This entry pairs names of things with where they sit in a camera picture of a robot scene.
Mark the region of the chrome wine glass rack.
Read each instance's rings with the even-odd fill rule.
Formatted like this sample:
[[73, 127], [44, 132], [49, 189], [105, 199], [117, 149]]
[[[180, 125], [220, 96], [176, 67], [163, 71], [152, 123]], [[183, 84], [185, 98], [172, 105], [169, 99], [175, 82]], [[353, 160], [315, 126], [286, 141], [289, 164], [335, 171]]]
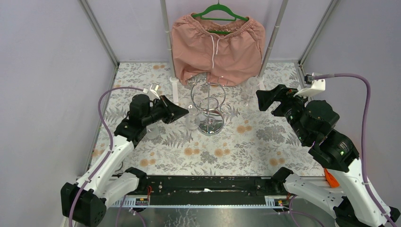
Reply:
[[192, 76], [188, 84], [192, 86], [191, 102], [199, 111], [198, 131], [207, 136], [220, 133], [225, 125], [221, 111], [227, 98], [225, 86], [210, 82], [205, 73]]

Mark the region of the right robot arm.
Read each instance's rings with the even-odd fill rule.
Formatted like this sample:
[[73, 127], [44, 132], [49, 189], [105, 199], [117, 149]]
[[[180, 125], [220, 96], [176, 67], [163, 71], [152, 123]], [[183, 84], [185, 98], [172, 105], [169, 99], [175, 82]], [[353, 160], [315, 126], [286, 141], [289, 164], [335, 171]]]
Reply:
[[308, 101], [285, 85], [258, 90], [256, 96], [260, 111], [279, 102], [272, 115], [287, 120], [301, 145], [309, 148], [313, 159], [342, 189], [342, 194], [335, 194], [282, 167], [273, 175], [274, 193], [288, 192], [304, 198], [330, 214], [339, 227], [382, 227], [396, 222], [400, 211], [386, 205], [373, 187], [366, 188], [359, 152], [350, 138], [334, 129], [340, 117], [326, 101]]

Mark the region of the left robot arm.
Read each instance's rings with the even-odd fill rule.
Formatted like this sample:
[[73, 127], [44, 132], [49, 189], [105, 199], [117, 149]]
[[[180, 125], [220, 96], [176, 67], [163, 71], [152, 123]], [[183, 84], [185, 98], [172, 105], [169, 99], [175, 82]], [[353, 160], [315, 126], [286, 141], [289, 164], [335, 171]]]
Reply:
[[166, 96], [150, 100], [148, 95], [135, 95], [127, 116], [114, 131], [111, 149], [74, 184], [61, 189], [61, 210], [70, 222], [87, 227], [100, 224], [108, 208], [124, 195], [142, 194], [147, 187], [146, 175], [133, 168], [110, 182], [118, 165], [136, 148], [147, 133], [147, 126], [162, 121], [165, 124], [186, 116], [189, 111], [171, 102]]

